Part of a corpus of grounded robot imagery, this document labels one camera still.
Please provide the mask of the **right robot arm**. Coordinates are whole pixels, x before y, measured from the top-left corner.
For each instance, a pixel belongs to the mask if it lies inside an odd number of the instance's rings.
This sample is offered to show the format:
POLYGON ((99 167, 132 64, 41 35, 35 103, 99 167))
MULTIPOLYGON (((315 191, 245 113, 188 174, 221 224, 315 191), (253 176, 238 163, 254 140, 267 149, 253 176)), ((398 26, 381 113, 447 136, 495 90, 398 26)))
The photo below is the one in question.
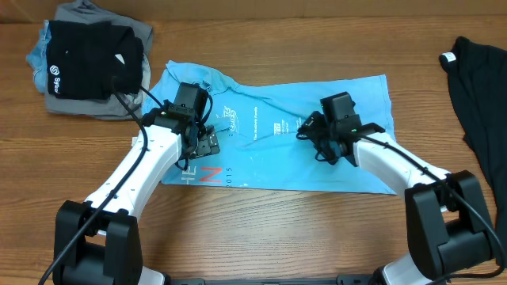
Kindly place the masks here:
POLYGON ((296 137, 313 142, 317 161, 345 158, 403 198, 409 252, 376 269, 370 284, 447 284, 494 278, 506 269, 505 248, 472 173, 430 165, 357 115, 329 121, 313 112, 296 137))

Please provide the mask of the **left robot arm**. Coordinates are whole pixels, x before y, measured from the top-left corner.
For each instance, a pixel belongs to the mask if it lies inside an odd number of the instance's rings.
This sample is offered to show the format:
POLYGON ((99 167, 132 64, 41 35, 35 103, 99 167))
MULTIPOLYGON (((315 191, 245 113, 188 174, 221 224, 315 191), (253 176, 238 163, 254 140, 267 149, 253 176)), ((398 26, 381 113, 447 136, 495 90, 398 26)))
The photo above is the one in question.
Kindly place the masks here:
POLYGON ((108 180, 84 202, 66 201, 55 219, 55 284, 170 283, 143 264, 139 218, 166 171, 182 155, 183 138, 160 125, 142 127, 108 180))

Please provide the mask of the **light blue printed t-shirt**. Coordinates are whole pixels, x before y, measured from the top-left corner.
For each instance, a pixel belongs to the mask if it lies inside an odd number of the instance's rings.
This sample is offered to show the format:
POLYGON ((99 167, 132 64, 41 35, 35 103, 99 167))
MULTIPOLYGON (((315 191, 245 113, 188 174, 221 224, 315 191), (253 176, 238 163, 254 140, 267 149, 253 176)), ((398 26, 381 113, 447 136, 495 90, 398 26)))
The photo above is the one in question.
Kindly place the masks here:
POLYGON ((362 123, 376 123, 392 134, 385 75, 249 86, 211 67, 169 61, 143 112, 173 101, 182 82, 211 95, 207 124, 215 128, 220 152, 190 161, 187 171, 170 167, 163 184, 392 194, 380 179, 345 159, 335 165, 317 161, 312 142, 296 138, 304 120, 320 110, 320 100, 342 92, 351 95, 362 123))

